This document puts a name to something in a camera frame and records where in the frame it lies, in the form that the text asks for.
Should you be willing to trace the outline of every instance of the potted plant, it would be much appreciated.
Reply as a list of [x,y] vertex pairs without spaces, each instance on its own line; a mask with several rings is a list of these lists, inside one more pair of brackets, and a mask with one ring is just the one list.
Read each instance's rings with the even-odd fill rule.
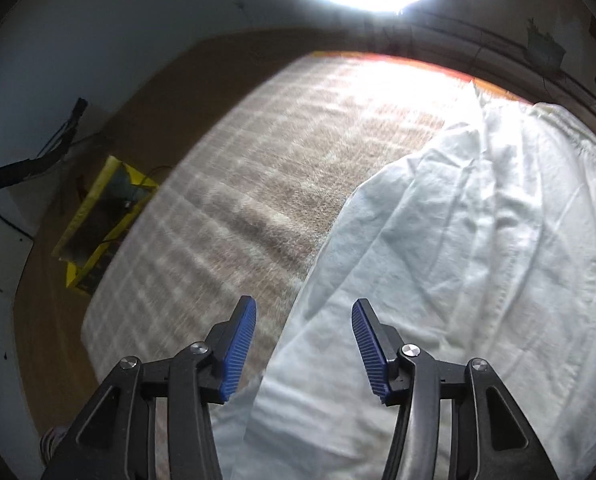
[[527,21],[527,61],[544,72],[558,72],[565,53],[550,33],[538,30],[533,18]]

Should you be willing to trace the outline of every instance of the white fabric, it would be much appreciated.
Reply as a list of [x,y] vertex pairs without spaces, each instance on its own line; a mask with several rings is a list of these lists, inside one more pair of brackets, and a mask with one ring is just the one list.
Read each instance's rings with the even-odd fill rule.
[[596,463],[596,138],[566,110],[469,88],[444,132],[356,190],[260,389],[217,413],[225,478],[380,478],[396,408],[372,395],[357,298],[437,359],[489,360],[561,480]]

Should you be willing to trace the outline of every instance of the checkered fabric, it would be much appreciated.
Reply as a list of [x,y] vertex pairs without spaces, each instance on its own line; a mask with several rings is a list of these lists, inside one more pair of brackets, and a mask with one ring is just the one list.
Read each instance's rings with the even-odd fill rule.
[[347,197],[420,149],[468,84],[420,64],[311,55],[252,92],[169,175],[104,275],[82,325],[98,379],[125,355],[163,359],[204,339],[241,294],[258,303],[241,384],[264,370]]

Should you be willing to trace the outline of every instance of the silver screw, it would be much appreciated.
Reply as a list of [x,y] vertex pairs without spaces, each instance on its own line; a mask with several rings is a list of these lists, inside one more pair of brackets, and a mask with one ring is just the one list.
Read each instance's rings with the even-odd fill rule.
[[196,341],[189,345],[192,354],[205,354],[209,350],[209,346],[204,341]]
[[420,348],[416,345],[406,344],[402,347],[402,353],[407,357],[416,357],[417,355],[420,355]]
[[133,355],[128,355],[127,357],[120,359],[120,367],[124,370],[129,370],[129,368],[133,368],[137,364],[138,358],[134,357]]
[[477,372],[484,372],[487,370],[487,368],[489,368],[489,364],[485,361],[485,359],[476,357],[474,360],[472,360],[472,368]]

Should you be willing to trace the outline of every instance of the ribbed blue rubber pad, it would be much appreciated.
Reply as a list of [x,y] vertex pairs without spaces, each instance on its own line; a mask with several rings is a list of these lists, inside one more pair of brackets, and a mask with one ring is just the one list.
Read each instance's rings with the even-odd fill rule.
[[387,395],[391,393],[387,375],[387,359],[384,358],[374,331],[358,302],[355,302],[351,309],[351,327],[354,330],[354,336],[356,336],[372,391],[384,403]]
[[256,302],[249,298],[249,303],[245,307],[238,328],[233,336],[232,345],[227,350],[225,358],[222,361],[222,384],[219,393],[223,402],[227,402],[232,393],[238,388],[242,367],[245,365],[251,338],[254,335],[256,327]]

